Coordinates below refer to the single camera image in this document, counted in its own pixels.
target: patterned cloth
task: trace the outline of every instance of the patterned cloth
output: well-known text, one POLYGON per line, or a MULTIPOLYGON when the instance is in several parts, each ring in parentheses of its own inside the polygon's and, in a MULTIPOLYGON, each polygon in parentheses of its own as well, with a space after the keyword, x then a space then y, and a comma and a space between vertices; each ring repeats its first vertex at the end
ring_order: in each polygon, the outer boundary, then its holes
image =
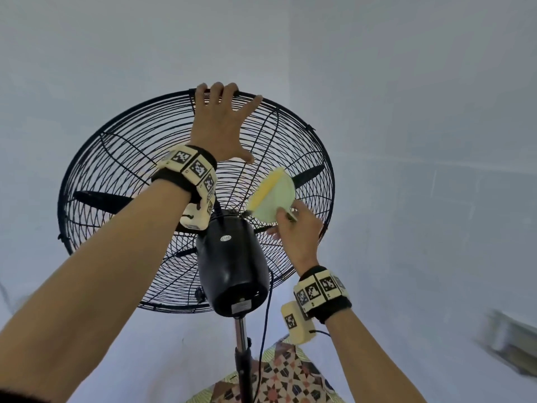
MULTIPOLYGON (((263 353, 261 386, 255 403, 344 403, 325 377, 296 345, 282 338, 263 353)), ((253 393, 259 362, 252 362, 253 393)), ((240 402, 237 372, 202 390, 186 403, 240 402)))

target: fan pole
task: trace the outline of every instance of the fan pole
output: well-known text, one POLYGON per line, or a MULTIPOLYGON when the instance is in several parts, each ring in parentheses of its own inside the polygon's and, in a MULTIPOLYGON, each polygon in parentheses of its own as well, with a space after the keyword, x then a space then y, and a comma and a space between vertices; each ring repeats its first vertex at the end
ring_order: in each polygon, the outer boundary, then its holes
POLYGON ((253 403, 252 390, 252 340, 246 336, 244 317, 235 318, 237 348, 235 348, 235 365, 238 373, 238 386, 242 403, 253 403))

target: standing fan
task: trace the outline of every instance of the standing fan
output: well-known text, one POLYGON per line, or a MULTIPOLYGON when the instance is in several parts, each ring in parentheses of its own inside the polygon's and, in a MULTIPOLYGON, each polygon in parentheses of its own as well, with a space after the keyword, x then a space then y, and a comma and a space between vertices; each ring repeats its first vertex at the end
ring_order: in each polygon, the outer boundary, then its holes
MULTIPOLYGON (((63 178, 57 209, 58 239, 69 254, 149 185, 156 162, 171 147, 188 142, 194 93, 190 89, 138 104, 108 121, 78 150, 63 178)), ((236 92, 233 109, 254 97, 236 92)), ((264 99, 245 120, 241 143, 256 162, 219 163, 208 228, 199 232, 178 224, 138 306, 168 313, 212 309, 235 318, 241 396, 251 403, 251 340, 246 337, 244 316, 267 296, 268 314, 273 287, 291 277, 294 268, 281 244, 265 233, 272 225, 253 218, 246 203, 270 171, 284 167, 296 197, 324 222, 320 240, 332 215, 335 183, 330 158, 313 128, 273 101, 264 99)))

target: black wire grille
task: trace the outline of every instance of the black wire grille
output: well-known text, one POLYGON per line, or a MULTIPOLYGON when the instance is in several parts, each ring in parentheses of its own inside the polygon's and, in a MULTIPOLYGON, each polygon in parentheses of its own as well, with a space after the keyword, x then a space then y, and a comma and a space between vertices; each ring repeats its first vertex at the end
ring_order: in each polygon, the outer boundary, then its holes
MULTIPOLYGON (((233 108, 242 107, 254 96, 236 93, 233 108)), ((111 217, 74 199, 74 192, 138 195, 149 185, 156 161, 171 146, 189 140, 194 110, 194 90, 160 96, 116 116, 84 143, 65 173, 58 199, 59 238, 70 254, 111 217)), ((297 189, 297 197, 323 220, 322 238, 332 214, 335 184, 330 158, 314 130, 288 109, 264 99, 244 122, 241 142, 256 162, 231 160, 218 165, 216 197, 222 209, 243 211, 253 190, 276 167, 285 167, 294 176, 324 165, 321 174, 297 189)), ((253 228, 265 225, 251 217, 248 221, 253 228)), ((280 244, 266 233, 257 237, 277 286, 294 269, 280 244)), ((175 233, 139 307, 173 313, 211 310, 194 297, 200 286, 196 254, 174 257, 178 251, 195 247, 195 239, 193 234, 175 233)))

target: sponge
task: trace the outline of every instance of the sponge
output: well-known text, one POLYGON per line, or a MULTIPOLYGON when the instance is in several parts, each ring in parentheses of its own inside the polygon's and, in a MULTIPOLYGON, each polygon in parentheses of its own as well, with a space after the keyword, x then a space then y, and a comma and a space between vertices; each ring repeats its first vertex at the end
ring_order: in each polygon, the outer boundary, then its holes
POLYGON ((278 208, 285 209, 289 216, 295 200, 295 184, 285 172, 285 168, 277 168, 261 181, 246 205, 252 215, 265 223, 275 223, 278 208))

